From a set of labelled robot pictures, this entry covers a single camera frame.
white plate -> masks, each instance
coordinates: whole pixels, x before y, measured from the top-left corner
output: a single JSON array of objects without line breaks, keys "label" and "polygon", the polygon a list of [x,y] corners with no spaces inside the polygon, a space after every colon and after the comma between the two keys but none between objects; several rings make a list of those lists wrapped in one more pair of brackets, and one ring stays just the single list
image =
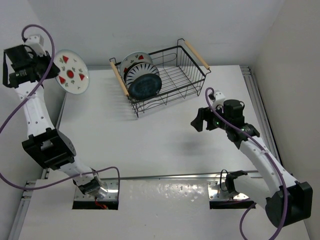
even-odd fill
[{"label": "white plate", "polygon": [[153,63],[150,55],[142,51],[136,51],[126,56],[120,64],[120,75],[122,79],[124,79],[125,73],[130,68],[130,66],[132,66],[135,63],[142,63],[142,62],[146,62],[150,64]]},{"label": "white plate", "polygon": [[155,65],[147,62],[142,62],[130,69],[125,78],[126,86],[129,88],[131,83],[133,83],[138,77],[145,74],[156,74],[160,76],[159,70]]},{"label": "white plate", "polygon": [[71,50],[61,50],[54,56],[54,64],[60,69],[55,78],[68,93],[82,94],[89,87],[89,71],[82,58]]}]

wire dish rack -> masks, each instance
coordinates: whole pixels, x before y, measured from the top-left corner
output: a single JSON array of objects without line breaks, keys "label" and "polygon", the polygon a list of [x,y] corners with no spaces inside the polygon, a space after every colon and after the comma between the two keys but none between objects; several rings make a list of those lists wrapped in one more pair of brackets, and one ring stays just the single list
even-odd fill
[{"label": "wire dish rack", "polygon": [[[180,43],[184,43],[187,46],[206,68],[207,73],[202,71]],[[177,41],[176,46],[154,51],[149,53],[149,55],[152,58],[153,65],[159,70],[162,88],[157,95],[143,100],[136,100],[129,95],[125,81],[119,73],[118,66],[121,62],[117,62],[114,57],[110,58],[110,65],[114,74],[137,117],[139,117],[139,113],[145,113],[147,110],[167,105],[172,101],[181,98],[185,99],[187,96],[194,94],[200,95],[206,76],[211,73],[211,70],[209,65],[188,41],[181,38]]]}]

plate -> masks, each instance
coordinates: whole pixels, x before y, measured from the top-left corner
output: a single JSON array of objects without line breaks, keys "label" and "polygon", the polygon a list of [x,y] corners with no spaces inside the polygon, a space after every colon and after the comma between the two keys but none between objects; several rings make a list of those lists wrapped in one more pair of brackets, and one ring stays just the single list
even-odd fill
[{"label": "plate", "polygon": [[144,62],[144,61],[143,61],[143,62],[136,62],[136,63],[132,64],[132,65],[127,69],[127,71],[124,73],[124,76],[123,76],[124,82],[126,82],[127,75],[128,75],[128,73],[130,72],[130,70],[131,70],[132,68],[134,68],[136,65],[142,64],[142,63],[145,63],[145,62]]},{"label": "plate", "polygon": [[159,70],[155,65],[146,62],[138,63],[128,71],[125,78],[126,86],[129,87],[134,80],[145,74],[156,74],[160,76]]},{"label": "plate", "polygon": [[128,71],[129,67],[135,63],[150,63],[152,64],[152,58],[148,53],[145,53],[143,51],[136,51],[133,53],[130,53],[128,56],[126,56],[121,64],[120,64],[120,75],[122,79],[125,79],[125,73]]},{"label": "plate", "polygon": [[61,50],[54,56],[54,64],[60,69],[55,78],[68,93],[82,94],[89,87],[89,71],[82,58],[71,50]]},{"label": "plate", "polygon": [[143,100],[157,95],[162,87],[161,78],[153,73],[139,76],[128,88],[133,99]]}]

red triangle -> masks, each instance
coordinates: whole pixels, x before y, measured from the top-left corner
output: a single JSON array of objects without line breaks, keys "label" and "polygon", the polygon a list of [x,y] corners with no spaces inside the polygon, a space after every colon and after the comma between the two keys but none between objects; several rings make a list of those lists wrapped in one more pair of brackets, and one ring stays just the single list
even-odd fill
[{"label": "red triangle", "polygon": [[66,57],[66,56],[63,55],[62,58],[63,58],[63,61],[64,61],[65,63],[68,62],[68,59],[69,59],[68,57]]},{"label": "red triangle", "polygon": [[82,73],[79,73],[80,79],[81,81],[85,78],[85,75],[83,75]]},{"label": "red triangle", "polygon": [[64,84],[66,82],[66,80],[62,76],[59,76],[59,79],[61,84]]}]

wooden handle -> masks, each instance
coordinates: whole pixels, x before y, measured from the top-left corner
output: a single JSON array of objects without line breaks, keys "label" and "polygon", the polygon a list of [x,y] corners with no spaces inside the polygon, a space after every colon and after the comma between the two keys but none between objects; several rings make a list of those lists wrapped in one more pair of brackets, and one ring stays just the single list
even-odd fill
[{"label": "wooden handle", "polygon": [[184,41],[185,45],[190,49],[190,51],[196,56],[196,58],[202,63],[202,65],[209,70],[210,66],[206,63],[206,61],[200,56],[200,54],[195,50],[195,48],[188,41]]},{"label": "wooden handle", "polygon": [[122,81],[122,78],[121,78],[121,76],[120,76],[120,74],[119,74],[119,72],[118,72],[118,69],[116,68],[116,66],[115,66],[115,64],[114,64],[113,61],[110,62],[110,65],[111,65],[111,67],[112,67],[112,70],[113,70],[113,72],[114,72],[114,75],[115,75],[116,78],[118,79],[118,82],[119,82],[119,84],[120,84],[120,87],[122,88],[122,91],[123,91],[124,95],[125,95],[126,97],[128,97],[128,96],[129,96],[128,90],[127,90],[124,82]]}]

